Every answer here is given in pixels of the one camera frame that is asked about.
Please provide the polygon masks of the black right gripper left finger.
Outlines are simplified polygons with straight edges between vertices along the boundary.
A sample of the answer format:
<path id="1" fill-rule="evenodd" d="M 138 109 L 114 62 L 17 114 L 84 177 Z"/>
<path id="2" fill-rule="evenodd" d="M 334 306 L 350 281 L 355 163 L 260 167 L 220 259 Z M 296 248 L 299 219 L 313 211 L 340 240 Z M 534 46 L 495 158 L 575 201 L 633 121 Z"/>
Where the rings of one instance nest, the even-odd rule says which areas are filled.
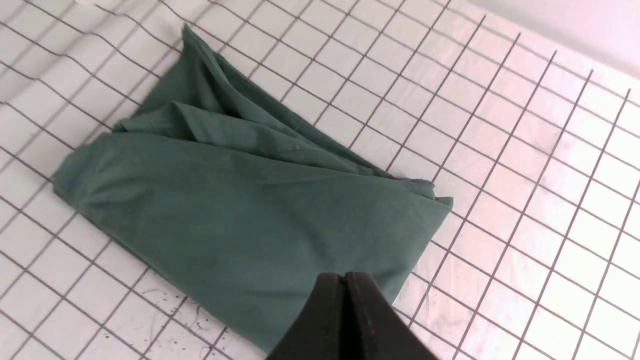
<path id="1" fill-rule="evenodd" d="M 297 319 L 268 360 L 338 360 L 345 287 L 336 273 L 321 273 Z"/>

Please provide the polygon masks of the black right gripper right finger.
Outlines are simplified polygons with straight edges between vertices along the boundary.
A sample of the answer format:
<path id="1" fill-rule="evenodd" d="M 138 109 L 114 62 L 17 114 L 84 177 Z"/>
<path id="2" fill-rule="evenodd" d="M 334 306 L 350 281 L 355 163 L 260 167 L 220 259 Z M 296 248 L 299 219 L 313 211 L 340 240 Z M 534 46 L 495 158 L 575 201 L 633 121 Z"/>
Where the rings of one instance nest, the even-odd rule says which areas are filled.
<path id="1" fill-rule="evenodd" d="M 436 360 L 438 357 L 409 330 L 364 272 L 344 277 L 343 357 L 345 360 Z"/>

